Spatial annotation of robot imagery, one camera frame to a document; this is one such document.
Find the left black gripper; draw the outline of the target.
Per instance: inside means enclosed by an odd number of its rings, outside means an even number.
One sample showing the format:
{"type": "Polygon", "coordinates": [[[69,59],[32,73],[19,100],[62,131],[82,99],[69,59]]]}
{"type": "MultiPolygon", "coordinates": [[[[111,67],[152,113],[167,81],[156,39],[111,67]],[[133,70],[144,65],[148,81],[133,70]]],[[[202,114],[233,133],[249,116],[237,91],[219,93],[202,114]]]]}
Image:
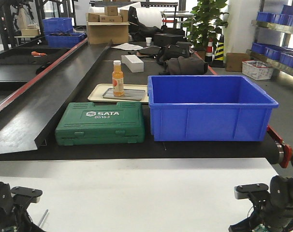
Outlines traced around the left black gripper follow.
{"type": "Polygon", "coordinates": [[[27,212],[30,199],[14,197],[11,189],[9,184],[0,182],[0,232],[42,232],[27,212]]]}

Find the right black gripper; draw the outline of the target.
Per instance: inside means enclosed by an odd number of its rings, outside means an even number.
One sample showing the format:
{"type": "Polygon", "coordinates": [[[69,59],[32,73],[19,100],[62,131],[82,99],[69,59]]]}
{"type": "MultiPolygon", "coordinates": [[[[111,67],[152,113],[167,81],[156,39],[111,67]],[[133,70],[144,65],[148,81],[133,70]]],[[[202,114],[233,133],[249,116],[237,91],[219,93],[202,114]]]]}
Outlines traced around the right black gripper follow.
{"type": "Polygon", "coordinates": [[[293,231],[293,177],[274,176],[268,191],[250,193],[253,212],[241,222],[230,225],[230,232],[293,231]]]}

